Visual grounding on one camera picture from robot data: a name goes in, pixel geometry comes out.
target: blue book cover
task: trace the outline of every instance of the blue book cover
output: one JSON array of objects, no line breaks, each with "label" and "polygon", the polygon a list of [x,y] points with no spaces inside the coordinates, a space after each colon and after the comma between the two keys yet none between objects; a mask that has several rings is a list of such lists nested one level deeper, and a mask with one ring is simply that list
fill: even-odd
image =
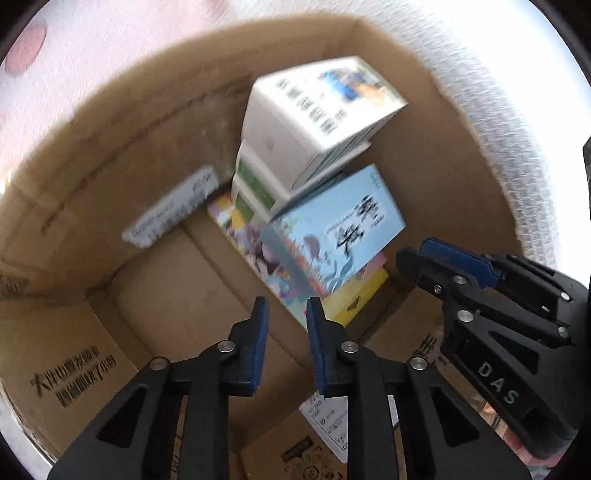
[{"label": "blue book cover", "polygon": [[396,203],[370,165],[275,218],[261,239],[306,294],[324,298],[403,229]]}]

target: shipping label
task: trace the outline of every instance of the shipping label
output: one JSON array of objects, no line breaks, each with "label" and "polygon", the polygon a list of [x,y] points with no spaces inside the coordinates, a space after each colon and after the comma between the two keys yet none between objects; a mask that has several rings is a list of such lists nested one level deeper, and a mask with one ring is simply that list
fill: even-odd
[{"label": "shipping label", "polygon": [[[392,395],[388,395],[388,405],[392,426],[396,426],[398,413]],[[347,463],[349,446],[348,411],[347,397],[324,398],[318,392],[300,405],[300,412],[342,463]]]},{"label": "shipping label", "polygon": [[179,183],[152,205],[123,234],[123,240],[139,248],[149,248],[166,232],[185,220],[219,187],[212,166],[205,166]]}]

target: das logo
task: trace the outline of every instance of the das logo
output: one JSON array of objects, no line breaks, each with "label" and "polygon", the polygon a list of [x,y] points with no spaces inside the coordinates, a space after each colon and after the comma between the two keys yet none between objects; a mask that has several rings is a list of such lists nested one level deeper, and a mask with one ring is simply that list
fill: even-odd
[{"label": "das logo", "polygon": [[[481,377],[484,377],[487,380],[488,379],[495,379],[495,375],[491,376],[492,367],[489,362],[484,362],[480,366],[480,368],[478,369],[478,373],[480,374]],[[504,384],[505,384],[505,379],[502,377],[497,378],[489,383],[489,385],[491,387],[495,387],[496,392],[501,395],[503,393],[503,385]],[[511,405],[511,404],[515,403],[515,399],[518,397],[519,397],[519,393],[517,393],[515,390],[509,390],[506,395],[503,395],[502,399],[507,405]]]}]

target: cardboard wall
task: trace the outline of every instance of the cardboard wall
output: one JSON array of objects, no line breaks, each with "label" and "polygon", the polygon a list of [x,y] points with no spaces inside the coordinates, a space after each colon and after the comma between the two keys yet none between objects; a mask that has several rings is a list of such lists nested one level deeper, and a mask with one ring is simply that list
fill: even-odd
[{"label": "cardboard wall", "polygon": [[1,319],[0,338],[4,394],[53,458],[137,373],[87,303]]},{"label": "cardboard wall", "polygon": [[[35,316],[23,314],[29,308],[24,304],[7,303],[6,312],[15,308],[8,315],[14,322],[2,324],[7,334],[0,340],[0,376],[23,418],[51,430],[50,448],[63,450],[129,379],[134,365],[151,355],[173,361],[198,355],[226,338],[260,294],[271,304],[267,359],[257,396],[232,400],[236,444],[252,443],[311,393],[305,331],[203,211],[147,251],[126,244],[121,234],[199,168],[211,165],[222,183],[230,179],[248,93],[258,76],[345,55],[362,57],[409,101],[352,164],[378,166],[407,223],[387,248],[390,272],[395,275],[398,248],[417,247],[433,235],[476,251],[520,252],[507,202],[460,115],[430,72],[374,26],[354,17],[310,14],[189,40],[90,98],[22,164],[0,199],[0,296],[54,299],[35,300]],[[107,334],[88,305],[71,305],[88,288],[108,286],[113,275],[108,297],[90,297]],[[55,301],[68,313],[56,316]],[[403,308],[398,327],[384,326],[385,340],[370,339],[378,354],[391,347],[391,339],[400,340],[396,355],[413,344],[413,311]],[[21,325],[16,319],[25,319],[27,330],[14,329]],[[95,391],[105,391],[80,417],[28,408],[30,373],[52,368],[49,359],[55,363],[76,353],[90,341],[87,335],[104,338],[101,352],[122,356],[118,365],[126,367],[118,370],[117,382],[113,375],[101,383]],[[11,370],[16,359],[28,365],[21,345],[33,352],[31,371]],[[68,421],[76,426],[60,436]]]},{"label": "cardboard wall", "polygon": [[[234,323],[249,317],[254,303],[253,297],[248,308],[243,305],[180,229],[121,270],[113,279],[110,294],[150,352],[173,362],[198,356],[226,339]],[[277,320],[272,317],[271,324],[276,325]],[[306,335],[297,326],[299,333]],[[230,398],[229,424],[247,442],[313,390],[311,371],[300,366],[270,335],[256,397]]]},{"label": "cardboard wall", "polygon": [[404,48],[354,17],[310,14],[220,30],[125,72],[54,129],[0,201],[6,294],[83,290],[138,253],[121,233],[203,165],[233,171],[249,90],[265,73],[359,55],[409,101],[355,167],[374,162],[401,209],[391,244],[437,235],[518,252],[514,220],[460,115]]}]

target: metal screw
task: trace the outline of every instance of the metal screw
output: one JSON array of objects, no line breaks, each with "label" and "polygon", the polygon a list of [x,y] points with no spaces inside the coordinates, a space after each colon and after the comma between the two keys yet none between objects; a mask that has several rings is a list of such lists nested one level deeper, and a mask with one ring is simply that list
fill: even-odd
[{"label": "metal screw", "polygon": [[357,350],[359,350],[359,345],[357,345],[355,342],[347,340],[346,342],[340,344],[340,348],[345,353],[355,353]]},{"label": "metal screw", "polygon": [[472,320],[474,320],[474,315],[472,314],[472,312],[469,312],[467,310],[459,310],[458,313],[456,313],[456,315],[457,319],[464,323],[470,323]]},{"label": "metal screw", "polygon": [[162,358],[161,356],[158,358],[154,358],[150,362],[150,368],[155,371],[164,370],[167,366],[168,366],[167,360],[165,358]]},{"label": "metal screw", "polygon": [[410,366],[415,370],[425,370],[427,368],[427,361],[424,358],[415,356],[410,359]]},{"label": "metal screw", "polygon": [[236,348],[236,344],[234,342],[232,342],[231,340],[222,340],[221,342],[218,343],[217,345],[217,349],[221,352],[221,353],[228,353],[231,352],[232,350],[234,350]]},{"label": "metal screw", "polygon": [[564,339],[567,339],[570,336],[566,327],[558,327],[558,334]]}]

